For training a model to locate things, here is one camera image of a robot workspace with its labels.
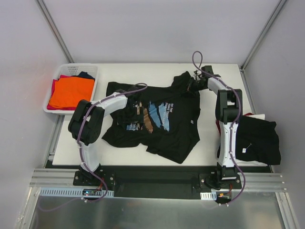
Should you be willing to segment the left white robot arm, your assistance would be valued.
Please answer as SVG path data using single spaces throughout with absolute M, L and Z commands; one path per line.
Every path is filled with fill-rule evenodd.
M 118 124 L 125 126 L 144 124 L 144 107 L 140 105 L 141 91 L 147 88 L 145 83 L 132 85 L 127 91 L 119 89 L 111 95 L 97 101 L 79 101 L 68 125 L 78 144 L 81 168 L 85 172 L 84 180 L 95 186 L 99 182 L 106 186 L 101 174 L 96 171 L 100 167 L 97 152 L 93 146 L 99 139 L 104 117 L 119 111 Z

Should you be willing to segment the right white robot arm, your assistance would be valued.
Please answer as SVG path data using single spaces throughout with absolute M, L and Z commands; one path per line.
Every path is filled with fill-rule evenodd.
M 214 174 L 204 179 L 204 184 L 220 190 L 238 179 L 236 163 L 236 134 L 242 116 L 242 91 L 228 86 L 219 75 L 213 74 L 210 65 L 198 67 L 190 80 L 188 91 L 195 93 L 208 89 L 217 96 L 215 117 L 220 127 L 219 157 Z

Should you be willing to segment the black t shirt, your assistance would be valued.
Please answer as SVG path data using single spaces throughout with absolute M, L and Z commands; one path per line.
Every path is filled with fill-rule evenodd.
M 114 112 L 103 140 L 118 148 L 142 144 L 149 153 L 183 163 L 200 140 L 200 94 L 187 91 L 190 78 L 184 72 L 175 76 L 169 87 L 149 86 L 141 91 L 144 124 L 122 126 L 118 124 L 120 112 Z
M 243 115 L 233 126 L 220 121 L 216 121 L 216 125 L 221 135 L 219 166 L 234 167 L 236 159 L 258 161 L 267 165 L 281 164 L 276 122 Z

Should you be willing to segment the white plastic laundry basket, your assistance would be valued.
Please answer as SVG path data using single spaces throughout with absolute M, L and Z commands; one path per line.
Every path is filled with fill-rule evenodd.
M 52 82 L 54 79 L 59 79 L 61 75 L 66 75 L 66 76 L 77 76 L 81 71 L 87 72 L 89 75 L 95 78 L 95 85 L 93 88 L 91 100 L 93 100 L 93 96 L 95 93 L 95 88 L 97 85 L 98 81 L 98 75 L 99 75 L 99 67 L 95 64 L 90 64 L 90 63 L 70 63 L 70 64 L 64 64 L 59 67 L 55 75 L 53 76 Z M 51 87 L 49 91 L 47 92 L 45 102 L 43 105 L 43 110 L 47 113 L 54 113 L 54 114 L 59 114 L 59 115 L 65 115 L 65 114 L 72 114 L 75 110 L 70 110 L 70 111 L 63 111 L 63 110 L 47 110 L 46 105 L 50 99 L 51 96 Z

